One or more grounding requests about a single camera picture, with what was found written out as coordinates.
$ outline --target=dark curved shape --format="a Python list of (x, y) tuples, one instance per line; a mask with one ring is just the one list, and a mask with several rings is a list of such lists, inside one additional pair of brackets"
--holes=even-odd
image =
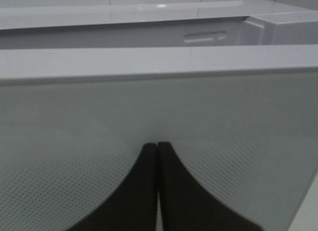
[(207, 192), (170, 143), (159, 143), (159, 193), (164, 231), (262, 231)]
[(157, 147), (145, 144), (120, 186), (68, 231), (154, 231), (157, 216)]

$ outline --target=glossy white surface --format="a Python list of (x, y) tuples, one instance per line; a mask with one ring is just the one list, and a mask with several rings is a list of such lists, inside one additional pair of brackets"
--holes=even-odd
[(318, 45), (1, 50), (0, 80), (257, 73), (318, 68), (317, 55)]
[(0, 49), (234, 45), (244, 17), (0, 31)]
[(257, 15), (254, 17), (260, 18), (275, 24), (303, 23), (303, 22), (318, 21), (318, 11), (277, 13), (277, 14)]
[(108, 24), (121, 22), (250, 16), (308, 11), (267, 0), (201, 0), (197, 2), (95, 6), (2, 7), (0, 29)]

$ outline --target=dotted pattern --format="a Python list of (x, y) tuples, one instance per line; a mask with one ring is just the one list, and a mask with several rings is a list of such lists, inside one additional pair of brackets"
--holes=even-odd
[(19, 165), (1, 162), (0, 230), (70, 228), (106, 200), (136, 159), (126, 150)]
[(163, 231), (159, 193), (158, 193), (156, 231)]
[(172, 142), (183, 164), (222, 203), (244, 215), (268, 141)]

